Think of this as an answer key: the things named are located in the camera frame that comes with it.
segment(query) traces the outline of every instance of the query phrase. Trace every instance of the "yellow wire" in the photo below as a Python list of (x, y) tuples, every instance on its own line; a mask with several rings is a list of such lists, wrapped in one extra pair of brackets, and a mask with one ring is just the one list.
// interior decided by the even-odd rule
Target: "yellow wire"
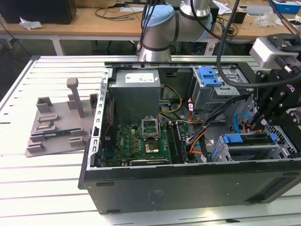
[(176, 109), (173, 109), (173, 110), (170, 110), (170, 111), (166, 111), (166, 112), (159, 112), (159, 113), (172, 113), (172, 112), (175, 112), (175, 111), (179, 110), (181, 108), (181, 106), (182, 106), (182, 98), (180, 97), (179, 93), (174, 88), (172, 88), (171, 86), (166, 85), (166, 84), (163, 84), (163, 85), (169, 87), (173, 92), (175, 92), (175, 94), (179, 97), (180, 104), (179, 104), (179, 106)]

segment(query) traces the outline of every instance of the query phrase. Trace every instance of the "wooden desk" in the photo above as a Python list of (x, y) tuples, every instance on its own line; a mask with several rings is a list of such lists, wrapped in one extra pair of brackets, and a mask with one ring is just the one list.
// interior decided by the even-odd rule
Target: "wooden desk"
[[(78, 8), (71, 24), (43, 24), (43, 28), (26, 30), (19, 24), (2, 22), (10, 33), (17, 39), (47, 39), (52, 40), (58, 56), (64, 55), (60, 40), (139, 40), (141, 34), (141, 15), (129, 16), (131, 20), (112, 21), (95, 15), (96, 9)], [(131, 12), (107, 12), (105, 16), (115, 17)], [(11, 36), (0, 26), (0, 41), (3, 43)]]
[[(230, 3), (230, 8), (233, 7), (235, 0), (225, 0), (220, 2)], [(241, 0), (240, 5), (267, 5), (268, 3), (263, 0)], [(64, 55), (63, 48), (60, 44), (60, 40), (139, 40), (141, 28), (140, 19), (141, 13), (131, 15), (132, 20), (127, 21), (111, 21), (106, 20), (95, 15), (96, 9), (93, 8), (78, 8), (77, 14), (69, 25), (61, 24), (43, 24), (44, 27), (40, 29), (33, 29), (28, 31), (22, 28), (19, 24), (7, 24), (7, 29), (18, 39), (48, 39), (52, 40), (55, 47), (55, 51), (58, 56)], [(105, 10), (100, 10), (99, 14), (103, 15)], [(126, 15), (130, 12), (107, 12), (105, 16), (114, 17), (120, 15)], [(238, 27), (238, 33), (235, 39), (253, 40), (259, 36), (266, 36), (274, 33), (288, 33), (288, 30), (281, 25), (274, 27), (258, 27), (256, 24), (256, 16), (246, 15), (242, 24), (236, 24)], [(221, 36), (222, 29), (216, 24), (214, 33)], [(0, 39), (11, 38), (6, 31), (0, 27)], [(212, 46), (217, 43), (217, 39), (214, 39), (211, 35), (206, 40), (209, 43), (207, 45), (207, 54), (212, 52)]]
[[(229, 8), (233, 8), (235, 0), (229, 0), (230, 6)], [(268, 2), (265, 0), (240, 0), (240, 6), (248, 6), (248, 5), (262, 5), (262, 6), (268, 6)], [(294, 18), (295, 15), (291, 14), (284, 14), (286, 18)], [(229, 18), (229, 15), (222, 16), (225, 19)], [(277, 34), (277, 33), (289, 33), (289, 31), (282, 25), (275, 25), (270, 27), (259, 27), (256, 23), (257, 16), (249, 16), (246, 15), (244, 22), (242, 24), (235, 24), (238, 27), (238, 33), (235, 36), (236, 39), (256, 39), (261, 36), (266, 36), (269, 34)], [(221, 35), (222, 29), (219, 24), (216, 24), (214, 33)]]
[[(141, 19), (142, 13), (130, 15), (132, 20), (112, 21), (103, 19), (95, 15), (96, 9), (93, 8), (78, 8), (77, 13), (71, 24), (57, 25), (54, 28), (54, 34), (58, 35), (109, 35), (109, 36), (140, 36), (141, 34)], [(102, 9), (98, 14), (103, 15), (105, 9)], [(108, 12), (106, 17), (115, 17), (130, 14), (131, 12)]]

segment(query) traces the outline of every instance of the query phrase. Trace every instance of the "computer tower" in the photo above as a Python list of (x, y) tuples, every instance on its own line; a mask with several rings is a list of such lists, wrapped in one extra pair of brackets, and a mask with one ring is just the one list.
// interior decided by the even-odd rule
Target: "computer tower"
[(74, 0), (2, 0), (0, 13), (9, 24), (20, 17), (42, 24), (70, 24), (76, 15)]

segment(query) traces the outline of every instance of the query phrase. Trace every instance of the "white slotted table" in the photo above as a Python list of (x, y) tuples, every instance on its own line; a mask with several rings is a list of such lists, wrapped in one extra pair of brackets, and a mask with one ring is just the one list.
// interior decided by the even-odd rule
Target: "white slotted table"
[[(216, 62), (214, 56), (174, 56), (174, 61)], [(249, 56), (228, 56), (224, 62), (247, 62)], [(53, 103), (68, 99), (66, 79), (79, 79), (79, 95), (88, 99), (99, 89), (105, 61), (136, 61), (134, 56), (42, 56), (31, 60), (0, 103), (0, 226), (228, 225), (301, 224), (301, 185), (270, 204), (190, 210), (99, 215), (86, 190), (77, 188), (83, 150), (26, 158), (38, 97)]]

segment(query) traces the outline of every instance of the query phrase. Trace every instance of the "black computer case side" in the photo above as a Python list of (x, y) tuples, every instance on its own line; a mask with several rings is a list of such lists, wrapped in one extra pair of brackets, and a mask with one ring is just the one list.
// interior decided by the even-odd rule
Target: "black computer case side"
[(76, 14), (75, 0), (1, 0), (0, 13), (9, 24), (20, 17), (42, 24), (70, 24)]
[(86, 171), (101, 214), (269, 203), (301, 182), (295, 160)]

